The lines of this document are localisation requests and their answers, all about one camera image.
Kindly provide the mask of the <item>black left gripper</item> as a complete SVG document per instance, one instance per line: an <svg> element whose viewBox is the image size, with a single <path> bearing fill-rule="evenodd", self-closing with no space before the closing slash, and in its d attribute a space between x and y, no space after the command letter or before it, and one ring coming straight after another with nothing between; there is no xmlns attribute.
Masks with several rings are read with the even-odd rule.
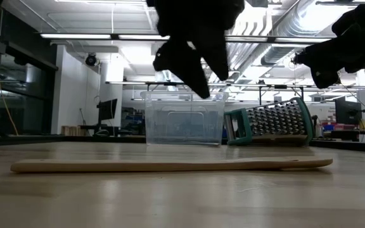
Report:
<svg viewBox="0 0 365 228"><path fill-rule="evenodd" d="M162 37L195 38L195 47L221 81L229 77L224 31L236 23L245 0L146 0L155 9L157 31ZM170 39L157 51L153 67L169 70L201 98L210 91L201 56L185 41Z"/></svg>

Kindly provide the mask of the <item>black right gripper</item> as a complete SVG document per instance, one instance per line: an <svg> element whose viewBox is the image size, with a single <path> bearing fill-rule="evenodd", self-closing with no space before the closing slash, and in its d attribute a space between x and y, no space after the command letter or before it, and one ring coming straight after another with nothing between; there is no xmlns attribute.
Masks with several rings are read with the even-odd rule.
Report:
<svg viewBox="0 0 365 228"><path fill-rule="evenodd" d="M365 69L365 4L359 4L344 13L331 26L331 31L346 43L341 60L345 71L355 73ZM307 46L295 53L293 63L310 68L317 88L328 88L340 83L340 65L326 54L320 44Z"/></svg>

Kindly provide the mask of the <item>white ceiling pipe bundle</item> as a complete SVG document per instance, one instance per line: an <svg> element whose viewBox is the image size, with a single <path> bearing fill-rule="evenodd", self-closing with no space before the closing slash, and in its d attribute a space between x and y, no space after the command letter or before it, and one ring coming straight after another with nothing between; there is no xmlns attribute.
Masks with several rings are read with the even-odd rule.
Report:
<svg viewBox="0 0 365 228"><path fill-rule="evenodd" d="M242 13L231 29L231 35L267 35L272 29L272 15L269 11L263 11L250 15ZM255 49L255 43L229 43L227 53L229 69L237 71Z"/></svg>

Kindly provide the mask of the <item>dark computer monitor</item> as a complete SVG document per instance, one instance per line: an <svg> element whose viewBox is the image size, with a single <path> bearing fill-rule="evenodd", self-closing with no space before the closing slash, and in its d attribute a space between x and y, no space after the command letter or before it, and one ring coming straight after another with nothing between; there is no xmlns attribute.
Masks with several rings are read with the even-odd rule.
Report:
<svg viewBox="0 0 365 228"><path fill-rule="evenodd" d="M115 117L117 107L117 99L112 99L105 102L99 102L97 108L99 110L99 121L111 120Z"/></svg>
<svg viewBox="0 0 365 228"><path fill-rule="evenodd" d="M360 103L346 101L345 99L335 100L335 118L338 124L358 125L362 117Z"/></svg>

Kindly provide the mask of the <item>clear plastic bin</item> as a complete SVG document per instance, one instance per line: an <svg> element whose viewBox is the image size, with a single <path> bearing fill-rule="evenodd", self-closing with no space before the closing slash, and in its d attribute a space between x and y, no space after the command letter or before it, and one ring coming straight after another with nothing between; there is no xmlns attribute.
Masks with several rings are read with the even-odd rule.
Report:
<svg viewBox="0 0 365 228"><path fill-rule="evenodd" d="M144 91L147 144L220 145L228 93L202 99L194 92Z"/></svg>

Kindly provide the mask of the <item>red and blue boxes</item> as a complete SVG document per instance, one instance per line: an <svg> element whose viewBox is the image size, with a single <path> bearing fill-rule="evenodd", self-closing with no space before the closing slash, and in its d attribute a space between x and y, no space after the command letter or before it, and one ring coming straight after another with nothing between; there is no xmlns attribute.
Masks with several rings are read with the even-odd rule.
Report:
<svg viewBox="0 0 365 228"><path fill-rule="evenodd" d="M333 131L333 130L356 130L358 129L358 125L352 125L352 124L344 124L344 123L337 123L334 121L321 121L319 123L320 127L324 131Z"/></svg>

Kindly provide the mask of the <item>long flat wooden spatula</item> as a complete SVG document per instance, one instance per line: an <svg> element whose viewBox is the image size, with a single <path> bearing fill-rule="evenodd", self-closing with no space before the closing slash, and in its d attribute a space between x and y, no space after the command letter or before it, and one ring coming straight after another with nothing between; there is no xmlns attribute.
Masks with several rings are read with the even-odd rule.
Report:
<svg viewBox="0 0 365 228"><path fill-rule="evenodd" d="M332 158L316 156L242 158L219 161L122 161L122 160L20 160L10 170L14 173L83 173L83 172L202 172L231 170L279 170L320 168L331 165Z"/></svg>

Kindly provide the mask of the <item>overhead LED light bar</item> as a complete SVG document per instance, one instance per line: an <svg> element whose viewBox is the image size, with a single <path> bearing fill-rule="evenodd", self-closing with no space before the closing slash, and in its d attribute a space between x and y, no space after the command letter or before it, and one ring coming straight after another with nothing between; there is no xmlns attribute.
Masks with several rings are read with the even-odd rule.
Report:
<svg viewBox="0 0 365 228"><path fill-rule="evenodd" d="M97 40L97 41L166 41L169 36L155 34L71 34L41 33L40 36L51 40ZM330 40L331 37L278 37L260 35L226 35L227 42L266 43L266 44L316 44Z"/></svg>

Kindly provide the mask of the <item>stack of wooden blocks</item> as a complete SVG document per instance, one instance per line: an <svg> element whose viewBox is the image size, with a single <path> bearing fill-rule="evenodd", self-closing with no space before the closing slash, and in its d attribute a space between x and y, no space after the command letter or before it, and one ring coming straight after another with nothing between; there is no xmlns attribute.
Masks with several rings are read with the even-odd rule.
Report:
<svg viewBox="0 0 365 228"><path fill-rule="evenodd" d="M87 130L81 129L81 126L66 126L61 127L61 134L64 136L87 136Z"/></svg>

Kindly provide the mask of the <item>black metal gantry frame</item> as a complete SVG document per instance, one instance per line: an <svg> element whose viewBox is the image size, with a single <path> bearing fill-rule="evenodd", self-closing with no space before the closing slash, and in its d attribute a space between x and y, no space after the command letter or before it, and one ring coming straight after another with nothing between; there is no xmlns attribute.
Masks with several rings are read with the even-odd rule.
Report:
<svg viewBox="0 0 365 228"><path fill-rule="evenodd" d="M183 82L144 82L144 85L147 86L147 91L150 90L150 86L174 86L174 87L178 87L178 86L185 86L186 84ZM208 84L209 88L213 88L213 87L221 87L221 88L225 88L225 87L239 87L240 89L246 89L246 88L250 88L250 87L254 87L259 91L259 98L262 97L261 91L263 90L263 88L267 88L267 89L275 89L275 90L287 90L287 89L291 89L293 90L293 92L296 94L298 93L298 95L304 99L304 91L305 88L311 88L311 85L286 85L286 84L237 84L237 83L225 83L225 82L221 82L221 83L211 83Z"/></svg>

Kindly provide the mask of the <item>silver spiral ventilation duct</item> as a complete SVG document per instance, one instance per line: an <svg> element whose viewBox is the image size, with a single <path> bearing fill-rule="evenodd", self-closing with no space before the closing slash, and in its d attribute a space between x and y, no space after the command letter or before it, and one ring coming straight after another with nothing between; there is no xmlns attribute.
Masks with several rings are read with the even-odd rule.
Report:
<svg viewBox="0 0 365 228"><path fill-rule="evenodd" d="M338 18L331 6L317 5L319 0L300 0L272 31L274 36L314 37Z"/></svg>

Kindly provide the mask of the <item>metal box grater green frame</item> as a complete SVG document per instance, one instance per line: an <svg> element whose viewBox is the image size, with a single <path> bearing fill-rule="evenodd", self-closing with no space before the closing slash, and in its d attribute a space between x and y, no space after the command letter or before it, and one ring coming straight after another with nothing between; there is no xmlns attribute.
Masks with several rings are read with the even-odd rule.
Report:
<svg viewBox="0 0 365 228"><path fill-rule="evenodd" d="M230 146L306 146L314 137L311 114L301 98L227 111L224 126Z"/></svg>

